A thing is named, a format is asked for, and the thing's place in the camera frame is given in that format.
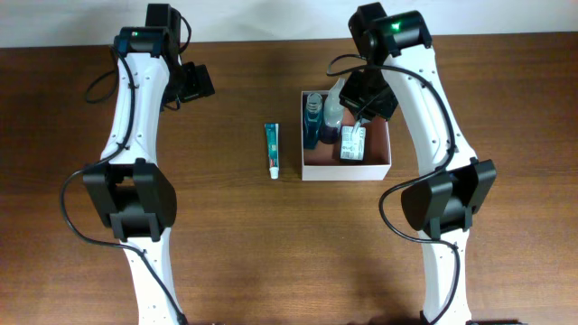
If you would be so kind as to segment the clear spray bottle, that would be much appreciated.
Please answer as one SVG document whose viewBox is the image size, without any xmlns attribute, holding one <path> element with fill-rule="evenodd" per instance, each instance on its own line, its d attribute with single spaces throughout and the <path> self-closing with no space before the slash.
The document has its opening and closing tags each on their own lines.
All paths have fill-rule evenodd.
<svg viewBox="0 0 578 325">
<path fill-rule="evenodd" d="M 324 144 L 335 144 L 340 136 L 344 106 L 340 103 L 340 93 L 346 80 L 340 78 L 329 90 L 323 107 L 321 141 Z"/>
</svg>

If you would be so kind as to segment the green soap box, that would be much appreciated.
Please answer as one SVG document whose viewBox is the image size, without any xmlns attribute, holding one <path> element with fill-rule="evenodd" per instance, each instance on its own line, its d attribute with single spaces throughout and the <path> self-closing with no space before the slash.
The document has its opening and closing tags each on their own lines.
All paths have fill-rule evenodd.
<svg viewBox="0 0 578 325">
<path fill-rule="evenodd" d="M 364 158 L 366 128 L 361 127 L 359 133 L 352 133 L 353 126 L 344 126 L 341 129 L 340 159 L 360 162 Z"/>
</svg>

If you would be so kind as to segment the teal mouthwash bottle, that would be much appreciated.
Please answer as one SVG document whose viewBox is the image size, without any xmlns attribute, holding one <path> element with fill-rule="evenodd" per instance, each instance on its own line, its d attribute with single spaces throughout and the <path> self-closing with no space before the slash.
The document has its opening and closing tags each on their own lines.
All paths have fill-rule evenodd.
<svg viewBox="0 0 578 325">
<path fill-rule="evenodd" d="M 313 92 L 307 96 L 303 116 L 304 149 L 313 150 L 319 140 L 322 123 L 322 105 L 323 99 L 321 94 Z"/>
</svg>

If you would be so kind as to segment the green toothpaste tube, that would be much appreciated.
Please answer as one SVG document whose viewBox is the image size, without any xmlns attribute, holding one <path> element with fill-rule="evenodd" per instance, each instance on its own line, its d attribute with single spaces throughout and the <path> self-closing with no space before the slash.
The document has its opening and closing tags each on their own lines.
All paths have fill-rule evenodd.
<svg viewBox="0 0 578 325">
<path fill-rule="evenodd" d="M 267 123 L 265 124 L 266 140 L 267 140 L 267 160 L 270 177 L 273 180 L 279 178 L 279 124 Z"/>
</svg>

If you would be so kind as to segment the blue white toothbrush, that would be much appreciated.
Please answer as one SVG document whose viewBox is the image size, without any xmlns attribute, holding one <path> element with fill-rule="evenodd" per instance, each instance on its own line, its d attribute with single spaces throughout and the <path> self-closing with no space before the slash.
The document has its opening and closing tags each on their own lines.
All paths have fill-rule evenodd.
<svg viewBox="0 0 578 325">
<path fill-rule="evenodd" d="M 364 119 L 361 118 L 361 119 L 357 120 L 356 123 L 354 124 L 354 126 L 353 126 L 353 128 L 352 128 L 352 133 L 353 133 L 354 135 L 357 135 L 357 134 L 359 133 L 359 130 L 360 130 L 360 128 L 361 128 L 362 125 L 363 125 L 363 121 L 364 121 Z"/>
</svg>

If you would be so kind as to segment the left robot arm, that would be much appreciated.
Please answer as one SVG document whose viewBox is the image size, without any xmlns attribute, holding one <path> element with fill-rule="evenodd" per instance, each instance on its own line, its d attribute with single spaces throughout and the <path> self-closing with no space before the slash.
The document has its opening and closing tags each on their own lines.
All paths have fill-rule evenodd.
<svg viewBox="0 0 578 325">
<path fill-rule="evenodd" d="M 209 97 L 215 90 L 203 65 L 182 62 L 181 31 L 190 28 L 169 4 L 149 4 L 142 27 L 115 37 L 117 104 L 105 149 L 81 175 L 113 241 L 126 254 L 141 324 L 185 324 L 172 278 L 170 235 L 176 191 L 158 167 L 159 118 L 165 109 Z"/>
</svg>

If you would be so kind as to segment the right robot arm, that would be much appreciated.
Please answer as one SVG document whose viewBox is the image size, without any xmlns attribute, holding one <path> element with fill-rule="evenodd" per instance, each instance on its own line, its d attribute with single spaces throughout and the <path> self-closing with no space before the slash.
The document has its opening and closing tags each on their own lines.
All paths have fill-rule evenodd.
<svg viewBox="0 0 578 325">
<path fill-rule="evenodd" d="M 423 324 L 471 324 L 465 251 L 473 217 L 497 178 L 493 161 L 479 160 L 444 94 L 425 19 L 417 11 L 386 14 L 382 4 L 360 6 L 348 27 L 361 65 L 348 79 L 340 103 L 355 117 L 390 119 L 402 112 L 412 138 L 418 177 L 386 190 L 401 193 L 408 235 L 389 220 L 396 235 L 421 245 L 424 257 Z"/>
</svg>

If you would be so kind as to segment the white square cardboard box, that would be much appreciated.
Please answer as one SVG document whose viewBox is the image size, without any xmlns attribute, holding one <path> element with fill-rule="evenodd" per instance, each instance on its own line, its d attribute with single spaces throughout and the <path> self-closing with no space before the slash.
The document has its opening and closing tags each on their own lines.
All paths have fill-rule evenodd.
<svg viewBox="0 0 578 325">
<path fill-rule="evenodd" d="M 301 126 L 301 165 L 303 181 L 381 181 L 391 165 L 388 123 L 381 117 L 362 125 L 366 128 L 363 160 L 340 158 L 340 141 L 318 142 L 314 149 L 304 148 L 304 125 Z"/>
</svg>

